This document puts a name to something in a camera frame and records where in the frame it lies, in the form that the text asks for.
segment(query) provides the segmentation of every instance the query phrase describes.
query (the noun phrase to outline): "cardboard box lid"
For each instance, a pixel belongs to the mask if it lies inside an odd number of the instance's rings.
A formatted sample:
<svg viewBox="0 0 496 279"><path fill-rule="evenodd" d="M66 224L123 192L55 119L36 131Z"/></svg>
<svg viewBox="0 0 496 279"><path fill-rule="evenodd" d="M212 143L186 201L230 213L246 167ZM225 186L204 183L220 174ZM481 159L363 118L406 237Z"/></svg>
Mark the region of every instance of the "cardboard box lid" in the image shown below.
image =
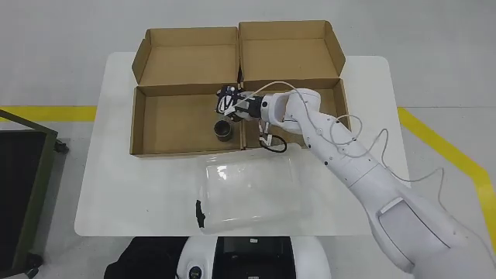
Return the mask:
<svg viewBox="0 0 496 279"><path fill-rule="evenodd" d="M339 79L345 63L328 21L241 22L243 80Z"/></svg>
<svg viewBox="0 0 496 279"><path fill-rule="evenodd" d="M236 82L238 29L148 29L133 62L139 85Z"/></svg>

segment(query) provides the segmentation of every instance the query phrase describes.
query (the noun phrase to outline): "metal frame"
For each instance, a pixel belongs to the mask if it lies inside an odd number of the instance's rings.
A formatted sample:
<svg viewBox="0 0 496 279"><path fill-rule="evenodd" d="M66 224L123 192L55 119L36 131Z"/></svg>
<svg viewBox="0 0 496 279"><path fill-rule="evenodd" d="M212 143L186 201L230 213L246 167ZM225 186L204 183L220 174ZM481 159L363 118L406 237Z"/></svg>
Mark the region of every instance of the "metal frame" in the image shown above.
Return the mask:
<svg viewBox="0 0 496 279"><path fill-rule="evenodd" d="M19 241L15 248L12 267L10 270L0 272L0 277L9 277L29 270L26 269L26 260L29 256L29 251L32 249L41 210L45 201L45 193L47 192L54 159L53 149L57 143L58 132L1 109L0 117L46 134L45 143L43 144L40 155L40 162L38 163L35 180L33 182L33 188L31 189L31 196L29 197L29 203L24 215L24 223L22 224Z"/></svg>

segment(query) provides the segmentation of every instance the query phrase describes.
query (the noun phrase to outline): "white table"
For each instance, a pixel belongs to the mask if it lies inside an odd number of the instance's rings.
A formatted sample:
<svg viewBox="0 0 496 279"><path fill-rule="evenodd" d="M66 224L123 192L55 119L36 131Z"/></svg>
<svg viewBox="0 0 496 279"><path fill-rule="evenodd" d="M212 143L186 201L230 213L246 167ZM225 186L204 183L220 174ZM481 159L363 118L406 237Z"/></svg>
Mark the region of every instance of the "white table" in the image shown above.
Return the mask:
<svg viewBox="0 0 496 279"><path fill-rule="evenodd" d="M197 199L193 159L129 155L134 55L108 57L74 228L81 236L202 235L193 206ZM408 178L388 62L383 57L347 57L342 78L349 111L364 123L360 140L368 146L382 128L388 128L391 136L385 160ZM380 142L374 147L375 157L380 156L382 146ZM311 171L301 179L303 198L311 215L222 235L370 234L360 203L307 150L303 152L304 164Z"/></svg>

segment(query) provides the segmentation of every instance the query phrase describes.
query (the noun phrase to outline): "cart wheel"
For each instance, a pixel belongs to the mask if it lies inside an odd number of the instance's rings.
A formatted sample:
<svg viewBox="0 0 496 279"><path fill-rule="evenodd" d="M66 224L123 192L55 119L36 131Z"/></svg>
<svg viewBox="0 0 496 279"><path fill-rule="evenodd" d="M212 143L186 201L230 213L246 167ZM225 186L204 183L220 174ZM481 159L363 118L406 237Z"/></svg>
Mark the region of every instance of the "cart wheel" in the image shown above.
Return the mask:
<svg viewBox="0 0 496 279"><path fill-rule="evenodd" d="M40 270L38 268L33 268L33 269L30 269L28 270L27 272L25 272L24 274L29 278L29 279L33 279L34 276L36 276L38 274Z"/></svg>
<svg viewBox="0 0 496 279"><path fill-rule="evenodd" d="M69 147L67 147L67 144L58 139L55 142L55 146L53 147L53 149L55 150L55 152L62 154L67 154L69 152Z"/></svg>
<svg viewBox="0 0 496 279"><path fill-rule="evenodd" d="M26 256L26 269L31 270L43 265L43 258L38 254L28 253Z"/></svg>

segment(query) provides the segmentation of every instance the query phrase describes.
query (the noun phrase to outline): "yellow floor line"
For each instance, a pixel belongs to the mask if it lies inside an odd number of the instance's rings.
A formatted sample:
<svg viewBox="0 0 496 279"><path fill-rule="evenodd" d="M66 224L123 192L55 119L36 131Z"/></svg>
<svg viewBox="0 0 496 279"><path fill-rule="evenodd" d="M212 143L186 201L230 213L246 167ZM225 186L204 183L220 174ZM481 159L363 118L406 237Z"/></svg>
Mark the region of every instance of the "yellow floor line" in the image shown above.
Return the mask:
<svg viewBox="0 0 496 279"><path fill-rule="evenodd" d="M96 115L93 105L9 105L0 109L34 122L93 122Z"/></svg>
<svg viewBox="0 0 496 279"><path fill-rule="evenodd" d="M93 122L96 107L84 106L0 106L0 109L14 113L35 122ZM491 243L496 250L496 194L487 171L467 155L447 142L440 135L419 121L404 108L398 108L401 124L424 143L432 147L462 172L467 174L476 188Z"/></svg>
<svg viewBox="0 0 496 279"><path fill-rule="evenodd" d="M406 129L472 179L477 197L479 198L480 208L484 214L487 230L491 237L493 250L496 252L496 194L494 193L489 173L454 145L430 129L426 124L414 117L405 108L398 108L398 115L400 123Z"/></svg>

